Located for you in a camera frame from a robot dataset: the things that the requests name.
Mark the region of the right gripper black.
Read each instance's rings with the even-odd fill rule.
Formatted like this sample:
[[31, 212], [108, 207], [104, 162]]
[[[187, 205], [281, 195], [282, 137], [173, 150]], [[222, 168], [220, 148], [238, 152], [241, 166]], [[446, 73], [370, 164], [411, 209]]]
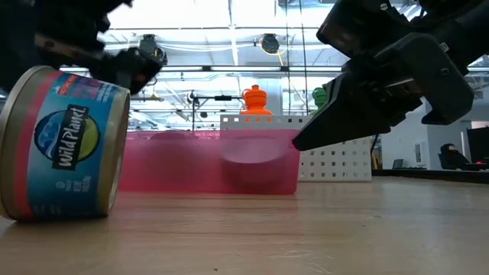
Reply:
[[419, 93], [431, 105], [425, 125], [449, 125], [471, 111], [465, 77], [432, 35], [413, 33], [389, 0], [338, 0], [316, 37], [347, 57], [386, 64], [350, 63], [325, 84], [331, 99], [293, 139], [297, 150], [388, 133], [420, 106]]

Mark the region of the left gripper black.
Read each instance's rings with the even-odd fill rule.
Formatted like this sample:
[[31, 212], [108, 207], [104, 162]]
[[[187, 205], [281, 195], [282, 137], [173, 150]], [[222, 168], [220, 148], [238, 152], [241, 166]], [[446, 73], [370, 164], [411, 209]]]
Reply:
[[[108, 13], [120, 5], [131, 7], [132, 0], [0, 0], [0, 90], [12, 89], [33, 66], [86, 64], [73, 48], [99, 56], [105, 45], [98, 34], [109, 29]], [[136, 95], [165, 65], [167, 54], [159, 47], [129, 47], [105, 53], [90, 74]]]

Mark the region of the green plastic bottle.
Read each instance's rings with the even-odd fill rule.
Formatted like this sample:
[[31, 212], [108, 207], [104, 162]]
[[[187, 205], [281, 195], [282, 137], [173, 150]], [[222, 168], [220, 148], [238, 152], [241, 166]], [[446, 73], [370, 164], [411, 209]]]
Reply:
[[329, 102], [329, 93], [325, 91], [322, 87], [317, 87], [312, 92], [312, 97], [314, 99], [314, 104], [317, 107], [316, 110], [310, 112], [311, 115], [315, 115], [321, 108]]

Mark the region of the orange plastic bottle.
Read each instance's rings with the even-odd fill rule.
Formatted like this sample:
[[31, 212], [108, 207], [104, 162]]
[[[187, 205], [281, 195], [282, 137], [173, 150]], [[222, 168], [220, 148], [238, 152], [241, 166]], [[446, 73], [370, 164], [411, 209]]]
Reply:
[[245, 110], [240, 111], [241, 115], [272, 115], [273, 113], [265, 108], [267, 104], [267, 93], [260, 89], [259, 85], [253, 85], [250, 89], [245, 89], [241, 93], [244, 99]]

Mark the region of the pink salmon can blue label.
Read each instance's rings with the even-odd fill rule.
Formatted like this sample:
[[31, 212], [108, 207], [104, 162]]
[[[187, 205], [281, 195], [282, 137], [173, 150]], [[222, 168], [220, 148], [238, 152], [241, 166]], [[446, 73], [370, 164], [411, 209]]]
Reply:
[[128, 128], [126, 88], [49, 66], [15, 83], [0, 113], [0, 216], [106, 217]]

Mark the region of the white perforated basket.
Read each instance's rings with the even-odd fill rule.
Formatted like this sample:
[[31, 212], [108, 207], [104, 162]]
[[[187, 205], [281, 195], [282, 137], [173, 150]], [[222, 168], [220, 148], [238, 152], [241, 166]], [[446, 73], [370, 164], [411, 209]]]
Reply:
[[[222, 130], [299, 130], [309, 116], [221, 115]], [[300, 153], [300, 182], [370, 182], [371, 139], [362, 137]]]

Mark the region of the red plastic tray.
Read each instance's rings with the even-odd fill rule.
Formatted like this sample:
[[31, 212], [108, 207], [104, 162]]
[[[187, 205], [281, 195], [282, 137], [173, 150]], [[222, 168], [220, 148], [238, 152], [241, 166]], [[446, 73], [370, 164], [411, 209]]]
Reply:
[[[233, 193], [290, 195], [296, 192], [300, 153], [295, 130], [135, 131], [128, 133], [118, 188], [142, 193]], [[288, 147], [283, 187], [273, 193], [234, 191], [222, 177], [225, 145]]]

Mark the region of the person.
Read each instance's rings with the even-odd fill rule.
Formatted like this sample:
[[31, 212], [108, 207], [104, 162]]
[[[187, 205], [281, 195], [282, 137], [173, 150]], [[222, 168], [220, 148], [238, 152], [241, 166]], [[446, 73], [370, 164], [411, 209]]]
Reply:
[[443, 144], [440, 147], [441, 167], [446, 170], [470, 170], [470, 162], [461, 154], [454, 144]]

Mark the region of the black monitor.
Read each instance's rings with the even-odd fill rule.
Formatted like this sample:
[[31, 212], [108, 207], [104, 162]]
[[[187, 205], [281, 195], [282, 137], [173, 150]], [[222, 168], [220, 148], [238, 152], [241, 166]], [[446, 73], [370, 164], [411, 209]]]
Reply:
[[471, 161], [489, 163], [489, 127], [467, 130]]

